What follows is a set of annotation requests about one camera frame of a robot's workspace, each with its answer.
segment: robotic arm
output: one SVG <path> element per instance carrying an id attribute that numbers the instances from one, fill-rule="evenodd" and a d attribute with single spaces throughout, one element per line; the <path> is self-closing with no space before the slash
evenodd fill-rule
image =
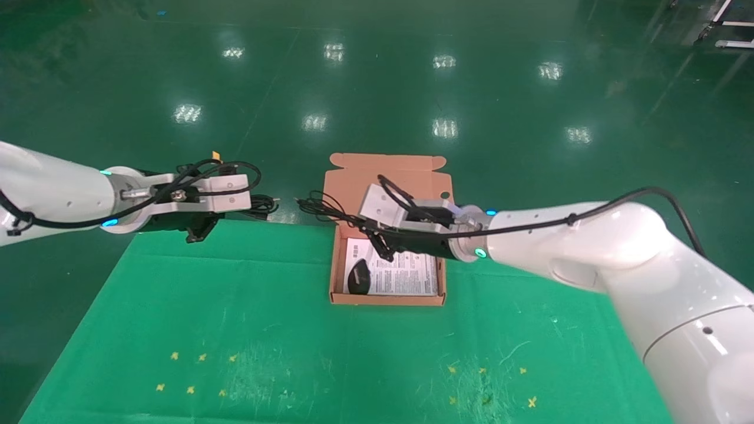
<path id="1" fill-rule="evenodd" d="M 405 250 L 463 262 L 488 257 L 605 293 L 675 421 L 754 422 L 754 294 L 671 234 L 651 208 L 588 202 L 490 216 L 477 206 L 411 199 L 381 182 L 369 187 L 359 216 L 376 223 L 362 231 L 383 259 Z"/>
<path id="2" fill-rule="evenodd" d="M 100 171 L 0 142 L 0 247 L 96 227 L 179 229 L 187 242 L 202 241 L 226 212 L 256 217 L 255 209 L 266 216 L 276 208 L 268 196 L 255 205 L 249 191 L 260 177 L 249 184 L 238 166 L 259 175 L 246 162 L 213 159 L 176 174 Z M 605 293 L 677 422 L 754 422 L 754 294 L 707 260 L 695 237 L 696 251 L 654 210 L 630 201 L 641 192 L 490 215 L 381 183 L 369 187 L 358 217 L 323 199 L 299 206 L 359 226 L 385 260 L 406 250 L 467 263 L 490 258 Z"/>
<path id="3" fill-rule="evenodd" d="M 239 165 L 257 173 L 251 185 L 236 174 Z M 187 231 L 188 243 L 203 241 L 226 212 L 258 217 L 249 191 L 260 178 L 251 164 L 214 159 L 176 174 L 100 171 L 0 142 L 0 247 L 96 227 L 115 234 L 178 229 Z M 273 212 L 272 199 L 261 197 L 269 200 L 263 215 Z"/>

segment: black computer mouse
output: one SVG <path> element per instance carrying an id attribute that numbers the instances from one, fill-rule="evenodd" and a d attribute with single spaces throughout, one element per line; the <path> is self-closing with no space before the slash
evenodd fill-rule
<path id="1" fill-rule="evenodd" d="M 348 273 L 348 292 L 351 294 L 369 294 L 369 287 L 372 285 L 369 267 L 366 261 L 359 259 Z"/>

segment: cardboard box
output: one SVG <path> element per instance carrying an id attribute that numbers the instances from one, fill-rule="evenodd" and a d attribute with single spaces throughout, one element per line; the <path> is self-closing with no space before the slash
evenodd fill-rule
<path id="1" fill-rule="evenodd" d="M 385 175 L 415 198 L 447 198 L 453 200 L 450 175 L 434 172 L 446 160 L 442 156 L 366 155 L 333 153 L 330 162 L 341 169 L 325 173 L 323 191 L 340 202 L 347 214 L 359 213 L 367 187 Z M 333 303 L 348 305 L 442 306 L 445 303 L 445 260 L 437 258 L 437 296 L 369 296 L 343 293 L 345 246 L 348 238 L 366 238 L 358 229 L 338 222 L 330 269 L 329 293 Z"/>

